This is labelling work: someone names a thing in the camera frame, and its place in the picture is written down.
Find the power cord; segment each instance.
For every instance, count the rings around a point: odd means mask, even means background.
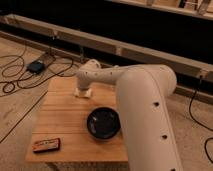
[[[24,50],[23,52],[21,53],[21,55],[5,55],[5,56],[0,56],[0,59],[8,59],[8,58],[12,58],[11,61],[9,61],[8,63],[6,64],[3,64],[3,65],[0,65],[0,69],[3,69],[2,72],[1,72],[1,76],[2,78],[12,78],[12,77],[16,77],[18,76],[23,70],[24,70],[24,67],[25,67],[25,60],[23,58],[23,56],[25,55],[27,51],[27,44],[25,43],[25,46],[24,46]],[[13,73],[13,74],[7,74],[7,72],[11,69],[11,68],[17,68],[17,67],[20,67],[20,69]],[[15,89],[15,82],[17,80],[12,80],[12,81],[0,81],[0,85],[3,84],[3,87],[2,87],[2,92],[4,94],[13,94],[17,91],[14,91]],[[7,91],[6,89],[8,88],[8,86],[12,86],[11,90],[10,91]]]
[[[13,91],[15,90],[16,88],[16,85],[15,83],[18,83],[20,81],[27,81],[29,80],[30,78],[32,78],[33,75],[30,75],[29,77],[27,78],[23,78],[23,79],[17,79],[17,80],[12,80],[12,81],[1,81],[0,84],[5,84],[2,88],[2,92],[5,93],[5,94],[8,94],[8,93],[13,93]]]
[[[194,94],[193,94],[193,96],[192,96],[192,98],[191,98],[191,100],[190,100],[190,104],[189,104],[189,114],[190,114],[190,117],[192,118],[192,120],[193,120],[195,123],[197,123],[198,125],[202,126],[202,127],[205,128],[205,129],[207,129],[207,130],[213,132],[213,129],[212,129],[212,128],[210,128],[210,127],[204,125],[203,123],[201,123],[200,121],[198,121],[198,120],[193,116],[193,113],[192,113],[192,104],[193,104],[193,101],[194,101],[194,99],[195,99],[195,97],[196,97],[196,95],[197,95],[197,93],[198,93],[198,91],[199,91],[199,89],[200,89],[200,85],[201,85],[201,83],[202,83],[202,80],[203,80],[203,77],[200,76],[198,87],[196,88],[196,90],[195,90],[195,92],[194,92]],[[209,155],[208,148],[207,148],[208,143],[209,143],[210,141],[213,141],[213,137],[210,137],[210,138],[208,138],[208,139],[205,140],[205,143],[204,143],[204,150],[205,150],[205,154],[206,154],[208,160],[213,164],[213,159],[212,159],[211,156]]]
[[[20,89],[32,89],[32,88],[36,88],[36,87],[42,85],[43,83],[45,83],[46,81],[48,81],[49,79],[51,79],[51,78],[53,78],[53,77],[55,77],[55,76],[65,77],[65,76],[63,76],[63,75],[61,75],[61,74],[64,73],[64,72],[66,72],[66,71],[68,71],[69,69],[71,69],[71,68],[73,67],[73,65],[74,65],[74,62],[73,62],[73,59],[71,59],[71,63],[52,63],[51,65],[54,65],[54,64],[57,64],[57,65],[59,65],[59,64],[69,64],[69,66],[66,67],[65,69],[63,69],[63,70],[57,72],[57,73],[54,72],[53,70],[49,69],[49,67],[48,67],[48,70],[50,70],[51,73],[53,73],[53,75],[51,75],[50,77],[48,77],[48,78],[42,80],[42,81],[39,82],[39,83],[38,83],[38,81],[37,81],[37,82],[36,82],[37,84],[35,84],[35,85],[22,86],[22,85],[20,84],[20,82],[21,82],[20,80],[22,80],[22,77],[23,77],[24,74],[25,74],[25,73],[23,73],[23,74],[19,77],[19,79],[18,79],[18,81],[17,81],[17,87],[20,88]]]
[[[62,57],[60,57],[60,58],[56,58],[56,62],[54,62],[51,66],[53,66],[53,65],[71,65],[73,68],[74,68],[74,67],[76,67],[76,69],[79,68],[79,66],[78,66],[77,64],[75,64],[73,60],[71,61],[71,63],[69,63],[69,62],[57,62],[58,59],[68,59],[68,60],[70,60],[70,57],[68,57],[68,56],[62,56]],[[75,75],[75,73],[73,73],[73,74],[71,74],[71,75],[65,75],[64,73],[65,73],[66,71],[64,71],[64,72],[62,72],[62,73],[56,73],[55,71],[53,71],[53,69],[51,69],[51,66],[48,67],[47,69],[48,69],[52,74],[54,74],[54,75],[56,75],[56,76],[59,76],[59,77],[72,77],[72,76]]]
[[[19,123],[24,120],[24,118],[35,108],[35,106],[43,99],[47,94],[47,91],[33,104],[33,106],[24,114],[24,116],[10,129],[10,131],[0,140],[0,144],[12,133],[12,131],[19,125]]]

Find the wooden tabletop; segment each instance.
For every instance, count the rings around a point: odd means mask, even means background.
[[[112,86],[94,83],[91,99],[76,98],[76,78],[53,78],[45,97],[31,143],[27,150],[29,162],[124,162],[126,150],[121,132],[108,141],[95,140],[87,131],[88,114],[97,107],[115,109]],[[33,142],[60,138],[61,149],[34,154]]]

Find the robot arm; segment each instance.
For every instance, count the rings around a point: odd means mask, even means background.
[[[90,60],[77,72],[78,92],[92,82],[116,86],[116,100],[131,171],[182,171],[165,96],[176,87],[164,65],[101,69]]]

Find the wire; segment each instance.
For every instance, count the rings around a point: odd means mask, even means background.
[[[190,101],[190,104],[189,104],[189,114],[190,114],[190,116],[191,116],[191,118],[192,118],[192,120],[193,120],[194,122],[196,122],[198,125],[200,125],[200,126],[206,128],[206,129],[208,129],[209,131],[212,131],[212,132],[213,132],[213,129],[212,129],[212,128],[209,128],[208,126],[206,126],[206,125],[204,125],[203,123],[201,123],[200,121],[198,121],[198,120],[193,116],[193,113],[192,113],[192,104],[193,104],[193,101],[194,101],[194,99],[195,99],[195,97],[196,97],[196,95],[197,95],[197,92],[198,92],[199,89],[200,89],[200,85],[201,85],[201,83],[202,83],[202,80],[203,80],[202,77],[200,77],[198,87],[197,87],[197,89],[195,90],[195,92],[194,92],[194,94],[193,94],[193,96],[192,96],[192,98],[191,98],[191,101]]]
[[[15,15],[13,14],[13,18],[17,24],[18,28],[21,28],[20,23],[18,22],[18,20],[16,19]],[[24,39],[24,50],[20,55],[5,55],[5,56],[0,56],[0,59],[6,59],[6,58],[15,58],[11,61],[9,61],[6,64],[0,65],[0,69],[3,69],[1,72],[1,76],[3,78],[12,78],[15,76],[18,76],[19,74],[21,74],[21,72],[24,70],[25,67],[25,60],[24,60],[24,55],[27,52],[27,40]],[[19,67],[20,69],[13,73],[13,74],[6,74],[8,72],[8,70],[11,70],[12,68],[17,68]],[[19,90],[15,90],[16,86],[15,86],[15,82],[17,82],[18,80],[12,80],[12,81],[1,81],[0,84],[4,84],[2,87],[2,92],[4,93],[4,95],[1,95],[0,97],[5,97],[11,94],[14,94],[16,92],[18,92]]]
[[[192,98],[191,98],[191,100],[190,100],[190,104],[189,104],[189,114],[190,114],[192,120],[193,120],[195,123],[197,123],[198,125],[202,126],[202,127],[205,128],[205,129],[207,129],[207,130],[213,132],[213,129],[212,129],[212,128],[210,128],[210,127],[204,125],[203,123],[201,123],[200,121],[198,121],[198,120],[193,116],[193,113],[192,113],[192,110],[191,110],[193,101],[194,101],[194,99],[195,99],[195,97],[196,97],[196,95],[197,95],[197,92],[198,92],[199,89],[200,89],[200,85],[201,85],[201,83],[202,83],[202,80],[203,80],[203,78],[202,78],[202,76],[201,76],[200,79],[199,79],[198,87],[196,88],[196,90],[195,90],[195,92],[194,92],[194,94],[193,94],[193,96],[192,96]],[[208,152],[208,149],[207,149],[208,142],[210,142],[210,141],[212,141],[212,140],[213,140],[213,137],[210,137],[210,138],[208,138],[208,139],[205,140],[205,143],[204,143],[204,150],[205,150],[205,154],[206,154],[207,158],[208,158],[209,161],[213,164],[213,159],[210,157],[209,152]]]
[[[70,68],[72,68],[72,65],[70,65],[70,66],[67,67],[66,69],[64,69],[64,70],[62,70],[62,71],[60,71],[60,72],[58,72],[58,73],[56,73],[56,74],[53,74],[52,76],[50,76],[50,77],[44,79],[42,82],[40,82],[40,83],[38,83],[38,84],[36,84],[36,85],[22,86],[22,85],[20,85],[20,81],[18,80],[18,81],[17,81],[17,87],[20,88],[20,89],[32,89],[32,88],[36,88],[36,87],[42,85],[43,83],[45,83],[47,80],[49,80],[49,79],[51,79],[51,78],[53,78],[53,77],[55,77],[55,76],[57,76],[57,75],[62,74],[63,72],[69,70]]]
[[[43,99],[47,94],[47,91],[33,104],[33,106],[24,114],[24,116],[10,129],[10,131],[0,140],[0,144],[11,134],[11,132],[19,125],[19,123],[24,120],[24,118],[34,109],[34,107]]]
[[[68,60],[70,60],[71,58],[68,57],[68,56],[62,56],[62,57],[60,57],[60,58],[56,58],[56,61],[57,61],[58,59],[68,59]],[[54,62],[51,66],[53,66],[53,65],[67,65],[67,64],[68,64],[68,65],[71,65],[72,67],[79,68],[79,66],[78,66],[77,64],[74,63],[73,59],[72,59],[71,63],[69,63],[69,62]],[[63,75],[62,75],[62,74],[58,74],[58,73],[54,72],[50,67],[48,67],[48,70],[49,70],[52,74],[54,74],[54,75],[56,75],[56,76],[59,76],[59,77],[72,77],[72,76],[75,75],[75,73],[73,73],[73,74],[71,74],[71,75],[64,75],[64,72],[63,72]]]
[[[213,140],[213,137],[208,138],[208,139],[205,141],[205,143],[204,143],[204,149],[205,149],[206,156],[208,157],[209,161],[213,164],[213,159],[210,157],[209,152],[208,152],[208,149],[207,149],[208,142],[210,142],[210,141],[212,141],[212,140]]]

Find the floor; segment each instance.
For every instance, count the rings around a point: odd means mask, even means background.
[[[0,56],[21,54],[23,45],[0,38]],[[42,52],[27,48],[24,56],[27,63],[37,58]],[[0,66],[5,61],[0,59]],[[0,98],[0,138],[19,123],[13,131],[0,143],[0,167],[4,171],[49,171],[45,164],[27,163],[25,153],[31,132],[36,123],[37,113],[42,104],[40,101],[28,115],[29,111],[42,94],[46,91],[48,82],[32,90],[22,90],[14,95]],[[213,133],[195,124],[189,117],[188,105],[190,99],[174,94],[167,99],[167,106],[171,117],[178,150],[185,171],[212,171],[213,165],[204,153],[204,141]],[[213,127],[213,106],[198,101],[193,103],[192,111],[197,119]],[[208,144],[209,154],[213,158],[213,141]],[[64,164],[59,163],[60,170],[70,171],[126,171],[127,164]]]

